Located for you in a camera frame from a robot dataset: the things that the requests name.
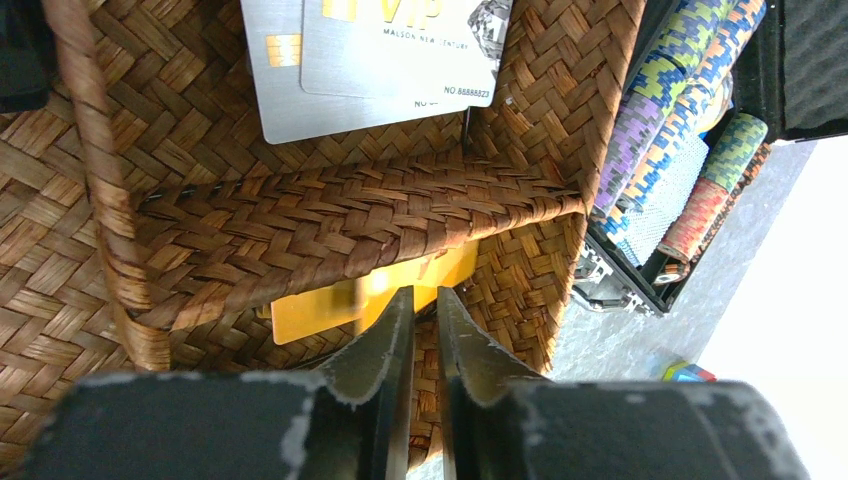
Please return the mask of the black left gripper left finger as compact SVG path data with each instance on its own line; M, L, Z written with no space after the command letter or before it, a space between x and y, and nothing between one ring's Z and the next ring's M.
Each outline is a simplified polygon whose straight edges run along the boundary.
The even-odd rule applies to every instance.
M312 370L118 372L81 379L26 455L23 479L402 479L414 301Z

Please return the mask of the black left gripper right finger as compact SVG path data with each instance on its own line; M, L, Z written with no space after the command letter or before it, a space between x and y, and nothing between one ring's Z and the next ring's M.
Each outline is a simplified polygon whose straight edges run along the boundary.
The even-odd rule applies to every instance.
M777 412L741 382L557 383L438 291L448 479L805 479Z

